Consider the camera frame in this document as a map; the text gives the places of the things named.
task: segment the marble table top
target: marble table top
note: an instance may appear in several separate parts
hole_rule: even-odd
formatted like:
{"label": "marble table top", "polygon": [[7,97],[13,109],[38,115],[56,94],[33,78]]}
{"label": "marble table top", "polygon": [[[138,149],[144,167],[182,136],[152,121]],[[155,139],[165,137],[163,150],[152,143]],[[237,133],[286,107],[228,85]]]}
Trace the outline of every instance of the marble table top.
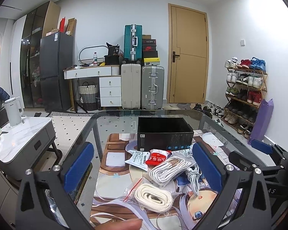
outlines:
{"label": "marble table top", "polygon": [[26,144],[49,122],[50,117],[22,117],[24,123],[10,126],[8,123],[0,135],[0,161],[8,163],[26,146]]}

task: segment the teal suitcase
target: teal suitcase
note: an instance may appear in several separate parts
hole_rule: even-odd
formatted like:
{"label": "teal suitcase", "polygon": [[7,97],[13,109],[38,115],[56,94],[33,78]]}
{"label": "teal suitcase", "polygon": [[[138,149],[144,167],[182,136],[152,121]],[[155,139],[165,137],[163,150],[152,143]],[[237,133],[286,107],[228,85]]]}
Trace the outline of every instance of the teal suitcase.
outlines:
{"label": "teal suitcase", "polygon": [[126,25],[124,38],[124,58],[128,61],[142,60],[142,26]]}

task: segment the glass table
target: glass table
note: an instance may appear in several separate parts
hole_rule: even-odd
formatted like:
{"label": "glass table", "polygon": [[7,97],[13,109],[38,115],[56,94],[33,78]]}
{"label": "glass table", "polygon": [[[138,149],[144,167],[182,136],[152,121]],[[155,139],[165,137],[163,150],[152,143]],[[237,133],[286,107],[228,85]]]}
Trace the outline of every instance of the glass table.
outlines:
{"label": "glass table", "polygon": [[[193,142],[202,141],[210,153],[218,156],[224,165],[230,163],[228,155],[235,150],[253,163],[266,166],[232,134],[196,110],[100,111],[91,117],[68,153],[68,156],[73,155],[85,142],[94,145],[95,156],[91,161],[93,168],[77,203],[78,209],[93,225],[109,220],[120,221],[140,217],[143,219],[143,229],[191,230],[217,196],[217,192],[211,190],[208,182],[203,179],[200,183],[200,196],[197,198],[193,196],[190,188],[182,186],[177,181],[167,185],[167,189],[176,196],[168,216],[158,215],[149,210],[141,211],[135,204],[123,202],[125,189],[136,180],[143,178],[149,182],[147,172],[124,162],[131,157],[125,151],[127,144],[137,139],[139,117],[183,117],[195,131]],[[203,142],[201,137],[203,133],[212,133],[222,146],[217,147]],[[237,190],[231,207],[223,219],[224,224],[229,221],[240,194],[241,190]]]}

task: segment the plastic bottle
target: plastic bottle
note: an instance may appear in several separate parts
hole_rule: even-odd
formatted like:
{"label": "plastic bottle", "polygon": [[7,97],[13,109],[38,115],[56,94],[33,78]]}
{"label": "plastic bottle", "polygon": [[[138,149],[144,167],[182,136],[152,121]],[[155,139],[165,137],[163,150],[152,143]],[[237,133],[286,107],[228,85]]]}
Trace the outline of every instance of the plastic bottle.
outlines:
{"label": "plastic bottle", "polygon": [[94,66],[97,66],[98,63],[97,63],[97,53],[95,52],[94,53]]}

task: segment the purple bag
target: purple bag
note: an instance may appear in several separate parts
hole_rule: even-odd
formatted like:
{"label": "purple bag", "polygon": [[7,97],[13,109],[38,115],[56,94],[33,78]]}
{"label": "purple bag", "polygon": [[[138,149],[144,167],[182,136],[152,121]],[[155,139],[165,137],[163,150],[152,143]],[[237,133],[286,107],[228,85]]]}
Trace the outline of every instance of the purple bag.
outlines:
{"label": "purple bag", "polygon": [[267,102],[265,99],[262,100],[259,106],[256,122],[254,123],[254,127],[248,140],[248,144],[251,144],[252,140],[256,139],[258,141],[262,141],[264,134],[266,133],[266,129],[270,123],[270,119],[272,116],[274,108],[273,99]]}

